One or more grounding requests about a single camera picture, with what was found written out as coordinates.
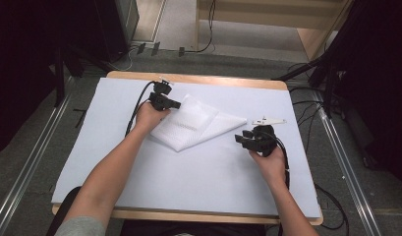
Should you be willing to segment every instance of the folded cloth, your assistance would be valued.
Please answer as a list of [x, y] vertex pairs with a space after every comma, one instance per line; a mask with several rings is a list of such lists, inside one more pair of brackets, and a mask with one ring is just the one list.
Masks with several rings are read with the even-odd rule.
[[180, 151], [247, 123], [247, 119], [220, 112], [186, 95], [179, 110], [170, 113], [151, 134]]

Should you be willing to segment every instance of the white foam sheet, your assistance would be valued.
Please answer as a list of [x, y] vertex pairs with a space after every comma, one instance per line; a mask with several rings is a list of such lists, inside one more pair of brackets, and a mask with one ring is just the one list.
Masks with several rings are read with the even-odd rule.
[[[95, 164], [121, 142], [146, 83], [100, 80], [57, 182], [52, 203], [62, 203], [73, 188], [83, 184]], [[117, 207], [277, 215], [272, 195], [256, 163], [234, 138], [243, 130], [251, 130], [252, 121], [265, 114], [287, 121], [273, 128], [287, 149], [290, 191], [306, 217], [320, 217], [316, 190], [287, 90], [176, 83], [169, 98], [179, 101], [188, 93], [222, 112], [247, 117], [247, 125], [179, 152], [148, 136]]]

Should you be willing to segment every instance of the floor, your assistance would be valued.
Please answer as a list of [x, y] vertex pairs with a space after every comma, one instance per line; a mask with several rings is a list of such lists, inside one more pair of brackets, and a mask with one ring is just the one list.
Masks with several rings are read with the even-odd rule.
[[[167, 0], [161, 14], [160, 11], [159, 14], [152, 14], [160, 16], [159, 25], [153, 24], [153, 30], [149, 30], [146, 37], [141, 37], [136, 43], [159, 41], [160, 48], [168, 50], [177, 50], [181, 46], [194, 48], [194, 19], [191, 12], [194, 11], [194, 3], [195, 0]], [[207, 22], [201, 23], [201, 31], [200, 48], [206, 45], [209, 39]], [[142, 72], [265, 79], [285, 74], [296, 63], [309, 62], [295, 29], [214, 23], [212, 42], [213, 45], [203, 54], [185, 55], [180, 58], [177, 56], [177, 51], [164, 51], [157, 56], [150, 56], [150, 52], [146, 50], [141, 55], [136, 55], [135, 52], [130, 53], [129, 57], [124, 57], [114, 65], [119, 69], [131, 68], [132, 71]], [[19, 200], [20, 205], [13, 212], [13, 218], [8, 222], [7, 230], [3, 235], [43, 235], [45, 233], [52, 219], [50, 204], [52, 190], [80, 131], [76, 125], [82, 114], [74, 109], [87, 108], [97, 81], [103, 76], [100, 70], [87, 65], [84, 76], [81, 79], [76, 78], [71, 100], [67, 104], [63, 118], [54, 130], [54, 138], [45, 147], [45, 152], [31, 177], [26, 193]], [[296, 85], [305, 85], [306, 79], [306, 75], [301, 75], [297, 80], [289, 81], [288, 86], [291, 88]], [[315, 99], [314, 94], [305, 91], [292, 93], [293, 101], [304, 99]], [[41, 103], [10, 145], [0, 152], [0, 206], [28, 160], [29, 153], [48, 117], [53, 112], [53, 100], [54, 93]], [[295, 106], [298, 118], [303, 112], [306, 116], [315, 112], [315, 110], [307, 110], [307, 106]], [[326, 133], [324, 122], [323, 116], [315, 118], [313, 123], [308, 120], [300, 126], [300, 132], [304, 145], [308, 142], [310, 144], [308, 157], [314, 180], [341, 203], [350, 220], [351, 235], [402, 235], [400, 182], [387, 171], [371, 171], [364, 166], [361, 153], [346, 122], [341, 119], [341, 116], [335, 115], [332, 119], [335, 131], [341, 137], [341, 145], [346, 149], [349, 162], [364, 197], [370, 204], [375, 224], [378, 225], [381, 233], [367, 230], [368, 227], [362, 220], [361, 209], [356, 207], [357, 202], [352, 195], [349, 180], [345, 177], [347, 175], [341, 169], [340, 160], [335, 155], [330, 137]], [[318, 195], [324, 224], [339, 224], [340, 210], [324, 194]], [[121, 220], [112, 220], [107, 235], [116, 235], [121, 228], [121, 223]], [[320, 226], [316, 229], [320, 235], [346, 235], [344, 226], [335, 231]], [[270, 229], [267, 235], [276, 235], [275, 228]]]

